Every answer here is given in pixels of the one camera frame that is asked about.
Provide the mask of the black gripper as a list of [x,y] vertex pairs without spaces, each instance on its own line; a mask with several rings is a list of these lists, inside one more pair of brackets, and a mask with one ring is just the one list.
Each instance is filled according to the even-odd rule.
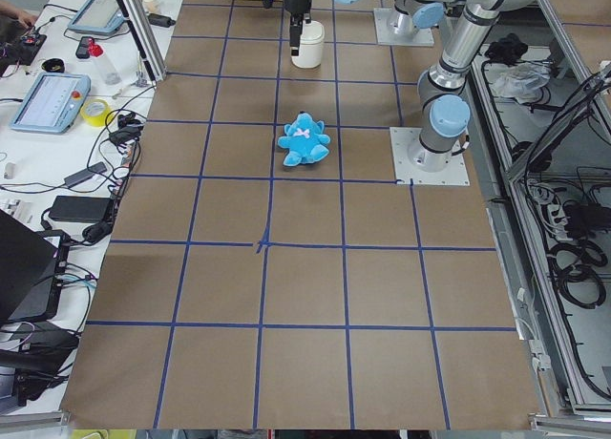
[[292,56],[298,56],[305,16],[311,10],[312,0],[284,0],[284,8],[291,13],[289,24],[289,47]]

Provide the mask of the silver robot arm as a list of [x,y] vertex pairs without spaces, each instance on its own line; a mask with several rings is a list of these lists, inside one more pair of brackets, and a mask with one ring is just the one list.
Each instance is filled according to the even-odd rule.
[[[358,0],[334,0],[351,4]],[[410,162],[427,173],[444,170],[457,139],[471,118],[467,102],[460,96],[474,57],[484,38],[503,11],[518,10],[535,0],[423,0],[462,3],[461,16],[444,45],[438,62],[422,73],[418,94],[422,103],[423,127],[408,147]]]
[[[333,0],[351,4],[358,0]],[[289,46],[293,56],[298,56],[306,45],[306,31],[311,23],[312,0],[283,0],[284,9],[290,15]],[[440,2],[424,0],[393,0],[393,7],[376,8],[374,25],[377,42],[382,45],[432,46],[432,28],[444,16]]]

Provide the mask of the person hand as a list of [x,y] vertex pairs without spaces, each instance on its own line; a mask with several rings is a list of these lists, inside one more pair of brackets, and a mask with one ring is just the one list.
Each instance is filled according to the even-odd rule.
[[36,15],[12,5],[3,6],[1,10],[7,17],[17,20],[22,26],[26,28],[32,27],[37,20]]

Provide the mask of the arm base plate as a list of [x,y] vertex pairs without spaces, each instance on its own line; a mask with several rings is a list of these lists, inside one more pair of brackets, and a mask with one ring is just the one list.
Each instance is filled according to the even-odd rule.
[[432,24],[395,9],[373,11],[377,43],[387,46],[432,47]]
[[391,127],[390,144],[395,181],[402,185],[469,186],[458,141],[446,153],[433,153],[420,142],[420,128]]

